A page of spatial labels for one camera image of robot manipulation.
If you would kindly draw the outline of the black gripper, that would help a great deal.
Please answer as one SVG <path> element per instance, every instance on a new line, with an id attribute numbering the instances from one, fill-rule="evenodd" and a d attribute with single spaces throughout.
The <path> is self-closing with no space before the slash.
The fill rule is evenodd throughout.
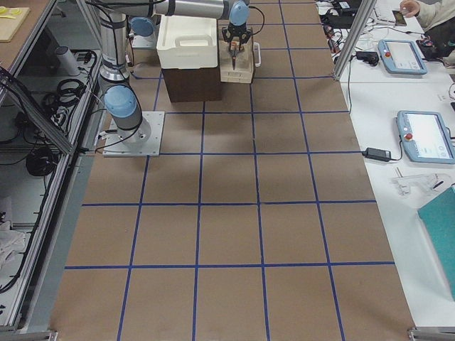
<path id="1" fill-rule="evenodd" d="M 240 45 L 246 44 L 253 36 L 252 29 L 248 28 L 247 25 L 241 24 L 239 26 L 229 23 L 227 28 L 222 28 L 223 40 L 230 45 L 235 39 L 238 39 Z"/>

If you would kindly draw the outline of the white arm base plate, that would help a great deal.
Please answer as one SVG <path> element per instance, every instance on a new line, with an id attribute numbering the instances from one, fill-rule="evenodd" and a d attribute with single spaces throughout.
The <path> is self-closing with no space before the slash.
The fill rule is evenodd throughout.
<path id="1" fill-rule="evenodd" d="M 137 131 L 123 131 L 111 119 L 107 135 L 107 147 L 102 149 L 106 157 L 159 156 L 164 127 L 164 112 L 142 112 L 142 123 Z"/>

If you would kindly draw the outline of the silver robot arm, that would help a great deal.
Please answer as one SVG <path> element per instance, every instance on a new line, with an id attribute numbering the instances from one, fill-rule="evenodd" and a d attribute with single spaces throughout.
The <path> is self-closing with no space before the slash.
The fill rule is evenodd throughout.
<path id="1" fill-rule="evenodd" d="M 214 18 L 229 21 L 228 40 L 238 37 L 246 43 L 252 31 L 247 28 L 249 1 L 86 1 L 99 11 L 102 47 L 100 87 L 104 105 L 117 125 L 119 140 L 105 144 L 126 147 L 130 154 L 140 153 L 152 133 L 136 94 L 129 85 L 127 70 L 127 17 L 151 18 L 153 15 Z"/>

